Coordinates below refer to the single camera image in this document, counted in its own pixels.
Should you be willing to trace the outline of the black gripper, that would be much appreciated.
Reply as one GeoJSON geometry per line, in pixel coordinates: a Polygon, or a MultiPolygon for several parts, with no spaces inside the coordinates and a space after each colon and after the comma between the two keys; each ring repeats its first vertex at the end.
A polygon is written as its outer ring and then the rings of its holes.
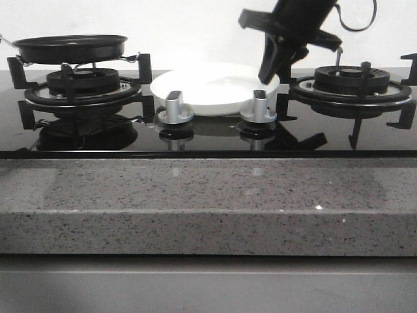
{"type": "Polygon", "coordinates": [[[335,51],[341,39],[321,30],[321,26],[336,4],[335,1],[278,1],[272,12],[244,9],[238,23],[243,28],[262,31],[265,49],[259,79],[269,84],[275,74],[284,73],[289,64],[304,59],[312,44],[335,51]],[[290,58],[290,49],[295,49],[290,58]]]}

